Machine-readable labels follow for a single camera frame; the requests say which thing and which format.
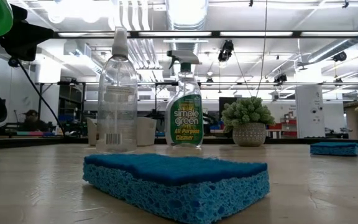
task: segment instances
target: potted plant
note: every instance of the potted plant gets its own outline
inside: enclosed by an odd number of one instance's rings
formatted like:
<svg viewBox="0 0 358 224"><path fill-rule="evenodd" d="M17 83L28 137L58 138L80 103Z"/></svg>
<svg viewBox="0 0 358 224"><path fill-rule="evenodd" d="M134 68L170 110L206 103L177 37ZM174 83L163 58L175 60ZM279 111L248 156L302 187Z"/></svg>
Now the potted plant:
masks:
<svg viewBox="0 0 358 224"><path fill-rule="evenodd" d="M233 140L239 146L260 146L265 142L266 124L274 124L267 106L259 97L241 98L231 105L226 103L222 112L224 132L233 130Z"/></svg>

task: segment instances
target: spray bottle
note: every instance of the spray bottle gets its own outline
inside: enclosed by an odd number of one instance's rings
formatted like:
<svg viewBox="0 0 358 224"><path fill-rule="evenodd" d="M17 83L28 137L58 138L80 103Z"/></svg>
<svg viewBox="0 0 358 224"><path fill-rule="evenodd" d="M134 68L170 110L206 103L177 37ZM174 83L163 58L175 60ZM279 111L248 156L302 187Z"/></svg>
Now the spray bottle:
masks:
<svg viewBox="0 0 358 224"><path fill-rule="evenodd" d="M128 60L127 32L117 27L111 58L99 80L98 135L96 149L102 153L136 149L137 74Z"/></svg>
<svg viewBox="0 0 358 224"><path fill-rule="evenodd" d="M172 65L180 63L178 92L167 105L165 136L170 146L199 147L203 142L203 107L201 90L191 72L192 64L199 64L198 57L191 51L169 50Z"/></svg>

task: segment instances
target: blue sponge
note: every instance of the blue sponge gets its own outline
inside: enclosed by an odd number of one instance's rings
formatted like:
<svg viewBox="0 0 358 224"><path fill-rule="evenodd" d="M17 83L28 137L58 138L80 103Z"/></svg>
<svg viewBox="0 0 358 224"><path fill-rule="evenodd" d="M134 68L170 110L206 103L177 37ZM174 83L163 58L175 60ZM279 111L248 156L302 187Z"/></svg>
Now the blue sponge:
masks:
<svg viewBox="0 0 358 224"><path fill-rule="evenodd" d="M358 143L355 142L319 142L310 146L310 154L358 156Z"/></svg>
<svg viewBox="0 0 358 224"><path fill-rule="evenodd" d="M156 154L85 157L84 180L148 212L212 223L269 192L267 164Z"/></svg>

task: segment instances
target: red container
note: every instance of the red container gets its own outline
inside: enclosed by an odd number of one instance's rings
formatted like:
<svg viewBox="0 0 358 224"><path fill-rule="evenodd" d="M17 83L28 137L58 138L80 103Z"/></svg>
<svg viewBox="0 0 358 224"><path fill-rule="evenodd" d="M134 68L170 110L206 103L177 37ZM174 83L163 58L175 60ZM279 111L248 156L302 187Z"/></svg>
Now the red container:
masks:
<svg viewBox="0 0 358 224"><path fill-rule="evenodd" d="M281 130L282 129L282 124L278 123L278 124L274 124L274 125L269 125L268 129L270 129L270 130Z"/></svg>
<svg viewBox="0 0 358 224"><path fill-rule="evenodd" d="M296 131L283 131L284 136L297 136L298 132Z"/></svg>
<svg viewBox="0 0 358 224"><path fill-rule="evenodd" d="M295 119L285 119L283 123L285 123L285 124L296 124L296 120Z"/></svg>

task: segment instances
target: wooden table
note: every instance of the wooden table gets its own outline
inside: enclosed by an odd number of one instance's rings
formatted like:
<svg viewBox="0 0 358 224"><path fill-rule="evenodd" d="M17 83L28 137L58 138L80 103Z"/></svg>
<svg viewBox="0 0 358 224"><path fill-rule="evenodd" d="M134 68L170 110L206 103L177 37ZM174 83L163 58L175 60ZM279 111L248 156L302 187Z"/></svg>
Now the wooden table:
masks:
<svg viewBox="0 0 358 224"><path fill-rule="evenodd" d="M358 157L310 156L306 145L202 148L158 145L136 153L267 162L271 192L220 223L358 224ZM92 153L79 144L0 149L0 223L174 223L83 181L83 157Z"/></svg>

